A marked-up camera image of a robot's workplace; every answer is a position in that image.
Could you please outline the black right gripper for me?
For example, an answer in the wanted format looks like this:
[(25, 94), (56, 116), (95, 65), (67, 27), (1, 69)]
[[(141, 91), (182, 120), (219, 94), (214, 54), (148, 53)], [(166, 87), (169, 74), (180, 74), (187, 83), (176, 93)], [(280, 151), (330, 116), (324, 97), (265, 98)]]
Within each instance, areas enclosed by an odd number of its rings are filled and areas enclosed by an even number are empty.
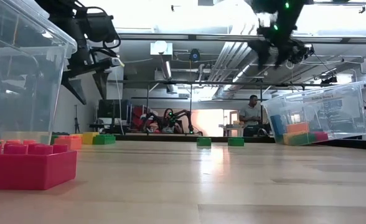
[(284, 61), (302, 62), (312, 55), (312, 45), (293, 39), (291, 33), (297, 27), (288, 23), (288, 26), (279, 25), (277, 21), (271, 22), (268, 27), (259, 25), (257, 34), (262, 35), (264, 40), (251, 40), (248, 46), (254, 50), (258, 57), (258, 70), (264, 68), (270, 57), (269, 49), (274, 47), (278, 50), (278, 56), (274, 67), (278, 68)]

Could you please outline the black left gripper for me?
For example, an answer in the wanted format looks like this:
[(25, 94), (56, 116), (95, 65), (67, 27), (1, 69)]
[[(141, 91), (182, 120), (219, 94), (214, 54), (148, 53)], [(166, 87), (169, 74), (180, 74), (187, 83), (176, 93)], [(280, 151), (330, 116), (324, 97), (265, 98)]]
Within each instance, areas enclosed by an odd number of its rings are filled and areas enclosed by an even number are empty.
[[(73, 76), (91, 72), (96, 69), (107, 69), (111, 62), (96, 61), (92, 59), (99, 52), (110, 57), (116, 57), (116, 53), (107, 47), (107, 43), (120, 41), (118, 33), (113, 25), (113, 16), (105, 12), (87, 13), (79, 12), (75, 16), (52, 14), (50, 16), (56, 26), (61, 28), (77, 43), (77, 51), (68, 60), (68, 72), (62, 76), (61, 84), (83, 105), (87, 99), (83, 92), (81, 79)], [(107, 81), (110, 73), (96, 71), (92, 77), (103, 100), (107, 95)]]

